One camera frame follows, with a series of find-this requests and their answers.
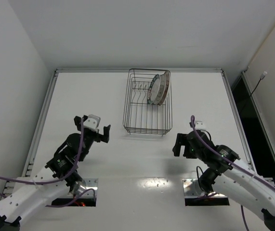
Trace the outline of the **green rim plate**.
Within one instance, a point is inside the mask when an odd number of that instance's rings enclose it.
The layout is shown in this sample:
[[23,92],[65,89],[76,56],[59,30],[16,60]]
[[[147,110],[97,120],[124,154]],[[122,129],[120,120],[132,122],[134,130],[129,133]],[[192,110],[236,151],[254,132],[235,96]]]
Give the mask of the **green rim plate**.
[[157,98],[157,94],[160,87],[160,75],[156,74],[150,83],[148,88],[148,95],[147,95],[147,103],[153,104],[155,99]]

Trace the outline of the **black rim flower plate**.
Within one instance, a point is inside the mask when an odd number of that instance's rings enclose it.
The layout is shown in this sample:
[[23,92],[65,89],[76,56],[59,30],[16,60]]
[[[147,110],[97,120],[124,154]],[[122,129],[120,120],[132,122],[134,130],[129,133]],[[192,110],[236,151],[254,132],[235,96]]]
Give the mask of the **black rim flower plate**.
[[165,98],[166,98],[166,90],[167,90],[167,83],[168,83],[168,75],[167,73],[164,73],[160,75],[160,86],[158,89],[157,96],[155,100],[153,101],[153,104],[155,105],[162,105]]

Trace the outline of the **orange sunburst plate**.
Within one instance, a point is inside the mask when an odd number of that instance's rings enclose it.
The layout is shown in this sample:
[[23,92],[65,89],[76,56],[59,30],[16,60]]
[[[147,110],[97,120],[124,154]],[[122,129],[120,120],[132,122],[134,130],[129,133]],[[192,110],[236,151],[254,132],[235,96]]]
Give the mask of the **orange sunburst plate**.
[[164,92],[163,92],[162,98],[159,102],[159,105],[162,105],[164,103],[165,99],[168,96],[169,90],[170,90],[170,71],[169,70],[165,71],[163,75],[165,76],[166,81],[165,81]]

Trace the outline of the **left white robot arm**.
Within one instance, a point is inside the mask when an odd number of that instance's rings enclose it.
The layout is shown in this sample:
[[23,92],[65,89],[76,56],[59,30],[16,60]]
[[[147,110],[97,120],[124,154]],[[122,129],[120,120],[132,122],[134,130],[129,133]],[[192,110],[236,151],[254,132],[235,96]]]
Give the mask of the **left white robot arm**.
[[78,174],[78,162],[82,162],[94,142],[109,142],[110,126],[103,128],[100,134],[100,117],[95,115],[76,116],[75,126],[78,132],[70,134],[55,151],[52,159],[31,179],[18,180],[21,187],[0,200],[0,231],[18,231],[33,215],[52,202],[65,195],[73,198],[64,204],[75,203],[86,193],[96,197],[96,190],[87,186]]

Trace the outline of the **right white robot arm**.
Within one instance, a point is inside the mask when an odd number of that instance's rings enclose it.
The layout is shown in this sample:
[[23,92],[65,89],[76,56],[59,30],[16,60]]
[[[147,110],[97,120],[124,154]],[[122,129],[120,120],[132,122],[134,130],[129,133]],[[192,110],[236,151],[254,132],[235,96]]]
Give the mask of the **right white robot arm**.
[[191,182],[196,198],[219,193],[234,200],[258,216],[275,231],[275,187],[254,172],[240,156],[226,145],[215,145],[201,130],[177,134],[174,156],[199,159],[207,169]]

